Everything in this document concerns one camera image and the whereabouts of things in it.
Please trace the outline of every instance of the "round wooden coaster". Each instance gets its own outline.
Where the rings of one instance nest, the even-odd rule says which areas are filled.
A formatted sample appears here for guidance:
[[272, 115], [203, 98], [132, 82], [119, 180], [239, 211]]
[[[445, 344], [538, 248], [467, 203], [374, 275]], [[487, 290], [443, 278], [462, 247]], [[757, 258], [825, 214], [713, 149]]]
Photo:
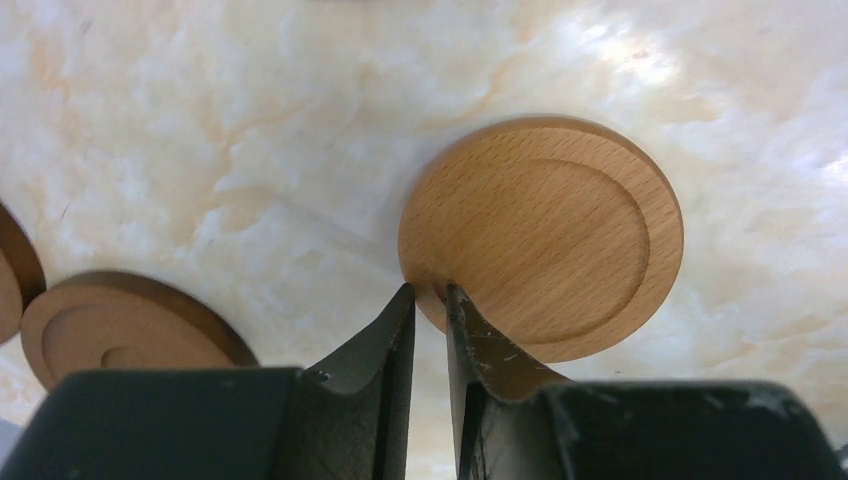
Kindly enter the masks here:
[[447, 283], [528, 353], [560, 362], [644, 324], [680, 267], [668, 181], [622, 136], [568, 118], [509, 121], [443, 152], [399, 232], [418, 305], [445, 329]]
[[21, 342], [47, 389], [95, 368], [256, 365], [244, 341], [205, 305], [121, 272], [78, 275], [36, 298], [21, 322]]
[[45, 288], [35, 249], [0, 204], [0, 343], [17, 335], [24, 309]]

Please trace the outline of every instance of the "wooden disc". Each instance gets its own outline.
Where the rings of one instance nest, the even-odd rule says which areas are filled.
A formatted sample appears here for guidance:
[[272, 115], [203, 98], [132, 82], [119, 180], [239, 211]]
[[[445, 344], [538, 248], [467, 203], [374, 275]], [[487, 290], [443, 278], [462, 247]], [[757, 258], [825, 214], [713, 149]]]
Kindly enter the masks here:
[[560, 362], [628, 337], [680, 267], [668, 181], [622, 136], [568, 118], [509, 121], [443, 152], [399, 232], [418, 305], [445, 329], [447, 283], [531, 355]]
[[121, 272], [73, 277], [35, 299], [21, 322], [32, 371], [51, 389], [96, 368], [224, 368], [256, 359], [212, 310], [154, 280]]
[[0, 204], [0, 343], [17, 335], [24, 309], [44, 289], [44, 271], [35, 249]]

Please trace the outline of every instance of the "light brown wooden coaster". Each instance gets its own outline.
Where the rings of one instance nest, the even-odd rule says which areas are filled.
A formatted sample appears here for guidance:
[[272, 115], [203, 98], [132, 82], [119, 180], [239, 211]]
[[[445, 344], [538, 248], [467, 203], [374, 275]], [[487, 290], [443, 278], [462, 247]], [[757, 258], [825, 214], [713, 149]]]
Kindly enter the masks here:
[[35, 249], [0, 204], [0, 343], [17, 335], [24, 309], [44, 289], [44, 272]]
[[443, 152], [403, 213], [401, 268], [442, 331], [445, 285], [544, 362], [609, 348], [668, 295], [683, 253], [680, 208], [624, 137], [568, 118], [478, 131]]
[[256, 365], [238, 334], [202, 303], [121, 272], [78, 275], [36, 298], [21, 322], [21, 341], [47, 389], [96, 368]]

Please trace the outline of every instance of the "recessed circular groove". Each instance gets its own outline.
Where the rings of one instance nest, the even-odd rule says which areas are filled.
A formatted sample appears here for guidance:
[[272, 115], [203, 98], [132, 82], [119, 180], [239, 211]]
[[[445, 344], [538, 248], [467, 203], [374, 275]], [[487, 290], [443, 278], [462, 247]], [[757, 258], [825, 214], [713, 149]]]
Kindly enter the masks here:
[[44, 271], [35, 249], [0, 204], [0, 343], [17, 335], [24, 309], [44, 289]]
[[544, 117], [483, 129], [431, 165], [404, 210], [401, 268], [445, 329], [453, 282], [545, 362], [635, 332], [677, 276], [683, 222], [656, 164], [589, 122]]
[[40, 295], [24, 314], [21, 342], [47, 389], [81, 370], [257, 364], [238, 334], [205, 305], [123, 272], [78, 275]]

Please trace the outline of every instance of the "beige marble vein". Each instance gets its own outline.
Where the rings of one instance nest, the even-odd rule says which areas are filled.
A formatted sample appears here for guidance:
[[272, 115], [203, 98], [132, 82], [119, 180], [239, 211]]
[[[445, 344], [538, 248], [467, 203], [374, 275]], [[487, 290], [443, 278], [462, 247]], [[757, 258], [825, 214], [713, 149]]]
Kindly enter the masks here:
[[[828, 0], [0, 1], [0, 198], [53, 284], [135, 270], [269, 365], [401, 281], [405, 196], [504, 118], [588, 118], [668, 175], [668, 301], [575, 378], [766, 378], [848, 442], [848, 5]], [[444, 339], [419, 322], [409, 478], [453, 475]], [[43, 391], [13, 341], [0, 416]]]

